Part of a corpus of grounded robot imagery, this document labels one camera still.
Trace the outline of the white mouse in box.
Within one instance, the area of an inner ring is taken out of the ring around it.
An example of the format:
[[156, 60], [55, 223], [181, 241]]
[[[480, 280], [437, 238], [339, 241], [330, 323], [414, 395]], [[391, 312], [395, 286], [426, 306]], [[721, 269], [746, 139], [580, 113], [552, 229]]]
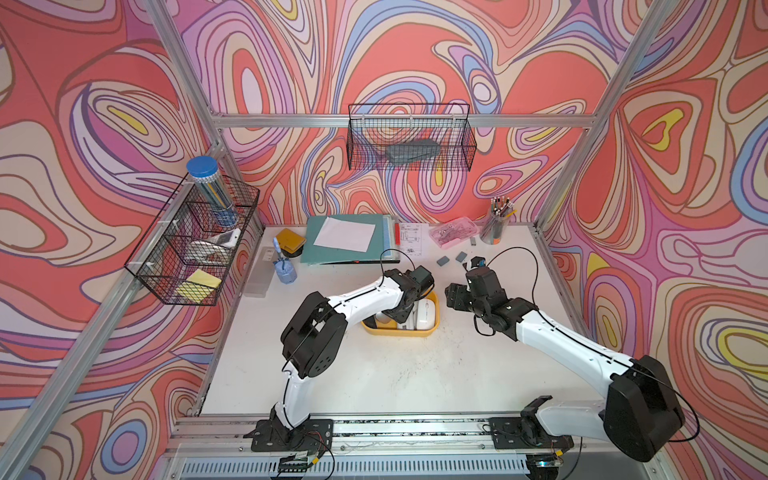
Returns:
[[435, 303], [430, 299], [420, 300], [415, 305], [415, 329], [429, 331], [436, 325], [437, 313]]

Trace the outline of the yellow-brown wallet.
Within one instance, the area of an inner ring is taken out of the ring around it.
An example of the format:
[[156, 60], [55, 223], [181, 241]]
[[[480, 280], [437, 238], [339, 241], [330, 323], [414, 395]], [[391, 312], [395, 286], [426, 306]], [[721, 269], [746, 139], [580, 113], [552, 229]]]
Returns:
[[282, 229], [275, 239], [282, 254], [288, 258], [300, 256], [306, 243], [304, 236], [288, 228]]

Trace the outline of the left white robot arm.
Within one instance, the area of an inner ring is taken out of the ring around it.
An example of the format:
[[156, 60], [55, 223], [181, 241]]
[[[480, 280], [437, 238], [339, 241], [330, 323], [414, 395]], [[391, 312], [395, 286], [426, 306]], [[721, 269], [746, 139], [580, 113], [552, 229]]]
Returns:
[[258, 421], [246, 434], [251, 450], [328, 449], [333, 422], [310, 419], [313, 380], [332, 365], [352, 326], [363, 324], [383, 333], [431, 334], [438, 326], [437, 302], [429, 298], [433, 288], [432, 274], [419, 266], [404, 272], [386, 270], [380, 279], [346, 294], [310, 293], [280, 336], [286, 385], [269, 418]]

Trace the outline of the printed instruction sheet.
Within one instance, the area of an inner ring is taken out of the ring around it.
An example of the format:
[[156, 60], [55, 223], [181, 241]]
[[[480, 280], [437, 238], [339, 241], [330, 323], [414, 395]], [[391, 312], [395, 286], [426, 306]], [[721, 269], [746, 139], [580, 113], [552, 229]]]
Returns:
[[395, 228], [397, 249], [413, 260], [421, 259], [426, 252], [428, 229], [429, 226], [424, 223], [397, 223]]

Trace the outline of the blue glue bottle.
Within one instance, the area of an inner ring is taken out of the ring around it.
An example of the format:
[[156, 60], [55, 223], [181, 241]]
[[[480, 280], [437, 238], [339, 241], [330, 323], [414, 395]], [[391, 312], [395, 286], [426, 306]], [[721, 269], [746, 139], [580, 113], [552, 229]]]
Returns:
[[279, 244], [277, 238], [272, 239], [275, 253], [277, 254], [277, 261], [274, 263], [275, 272], [278, 279], [283, 284], [292, 284], [297, 279], [297, 273], [289, 258], [287, 258]]

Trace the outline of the pink transparent clip box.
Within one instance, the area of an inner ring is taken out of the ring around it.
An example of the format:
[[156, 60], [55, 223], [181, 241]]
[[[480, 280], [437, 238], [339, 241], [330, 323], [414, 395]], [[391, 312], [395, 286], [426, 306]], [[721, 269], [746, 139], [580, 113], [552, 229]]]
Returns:
[[431, 228], [428, 236], [441, 249], [449, 249], [475, 236], [478, 231], [474, 221], [468, 217], [459, 217]]

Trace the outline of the yellow sticky note pad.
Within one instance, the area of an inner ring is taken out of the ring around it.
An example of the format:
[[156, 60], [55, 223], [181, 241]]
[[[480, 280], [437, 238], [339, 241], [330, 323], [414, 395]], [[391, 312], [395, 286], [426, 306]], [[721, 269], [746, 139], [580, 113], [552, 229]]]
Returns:
[[202, 304], [216, 293], [221, 283], [218, 277], [197, 269], [179, 284], [175, 294], [189, 303]]

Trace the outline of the white paper sheet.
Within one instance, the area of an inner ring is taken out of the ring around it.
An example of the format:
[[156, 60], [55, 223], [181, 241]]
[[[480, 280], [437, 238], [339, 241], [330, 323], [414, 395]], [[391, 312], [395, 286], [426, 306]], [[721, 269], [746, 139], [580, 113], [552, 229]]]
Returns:
[[336, 218], [326, 218], [313, 242], [315, 246], [338, 250], [366, 252], [376, 227]]

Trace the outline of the yellow storage box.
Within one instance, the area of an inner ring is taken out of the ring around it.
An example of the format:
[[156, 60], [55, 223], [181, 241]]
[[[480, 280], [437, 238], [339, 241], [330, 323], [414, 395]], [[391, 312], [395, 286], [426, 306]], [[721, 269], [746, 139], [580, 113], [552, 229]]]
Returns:
[[413, 307], [411, 314], [409, 315], [409, 317], [407, 318], [404, 324], [398, 324], [397, 322], [390, 319], [383, 313], [378, 313], [374, 317], [364, 320], [362, 322], [362, 325], [364, 329], [371, 335], [393, 336], [393, 337], [403, 337], [403, 338], [406, 338], [406, 337], [420, 338], [420, 337], [430, 336], [432, 333], [434, 333], [438, 329], [440, 325], [439, 299], [434, 292], [430, 293], [425, 299], [432, 300], [436, 306], [437, 319], [436, 319], [436, 325], [432, 330], [417, 331], [415, 329], [415, 306]]

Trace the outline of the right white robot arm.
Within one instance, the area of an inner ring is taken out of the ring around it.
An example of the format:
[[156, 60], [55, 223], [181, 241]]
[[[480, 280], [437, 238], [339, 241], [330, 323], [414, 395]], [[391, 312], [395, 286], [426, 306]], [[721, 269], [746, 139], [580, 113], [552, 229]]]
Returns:
[[687, 401], [664, 365], [610, 350], [557, 322], [536, 304], [510, 298], [494, 270], [468, 271], [463, 284], [445, 289], [449, 308], [473, 316], [509, 339], [546, 354], [589, 384], [595, 402], [555, 403], [540, 396], [521, 412], [529, 441], [539, 435], [578, 436], [611, 443], [629, 458], [648, 462], [685, 425]]

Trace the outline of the dark eraser in basket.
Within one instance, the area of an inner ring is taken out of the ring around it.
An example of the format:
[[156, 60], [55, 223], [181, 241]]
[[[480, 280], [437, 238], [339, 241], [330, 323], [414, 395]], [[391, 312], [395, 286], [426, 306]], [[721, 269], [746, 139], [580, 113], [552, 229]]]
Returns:
[[432, 139], [417, 139], [389, 145], [385, 157], [393, 165], [409, 165], [437, 157], [441, 152], [439, 143]]

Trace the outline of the green folder stack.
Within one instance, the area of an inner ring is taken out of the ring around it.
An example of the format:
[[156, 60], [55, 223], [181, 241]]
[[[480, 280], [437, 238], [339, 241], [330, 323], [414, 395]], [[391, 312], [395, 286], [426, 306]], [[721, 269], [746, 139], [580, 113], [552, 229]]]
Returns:
[[312, 216], [300, 262], [306, 265], [398, 263], [395, 221], [383, 214]]

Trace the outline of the blue-lid pencil jar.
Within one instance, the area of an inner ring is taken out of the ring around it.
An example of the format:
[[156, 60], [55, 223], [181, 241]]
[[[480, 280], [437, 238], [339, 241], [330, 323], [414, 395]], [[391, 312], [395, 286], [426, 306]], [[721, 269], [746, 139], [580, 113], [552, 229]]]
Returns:
[[186, 169], [198, 191], [209, 204], [217, 223], [222, 228], [234, 228], [238, 223], [238, 215], [220, 173], [218, 161], [211, 156], [197, 156], [187, 161]]

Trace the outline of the pen cup with pens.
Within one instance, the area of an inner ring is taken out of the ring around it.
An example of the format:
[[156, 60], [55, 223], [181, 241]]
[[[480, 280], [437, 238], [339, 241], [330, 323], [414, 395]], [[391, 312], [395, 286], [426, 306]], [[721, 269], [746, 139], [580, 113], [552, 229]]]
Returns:
[[498, 244], [505, 226], [514, 213], [514, 206], [509, 197], [493, 198], [485, 223], [480, 230], [480, 240], [488, 245]]

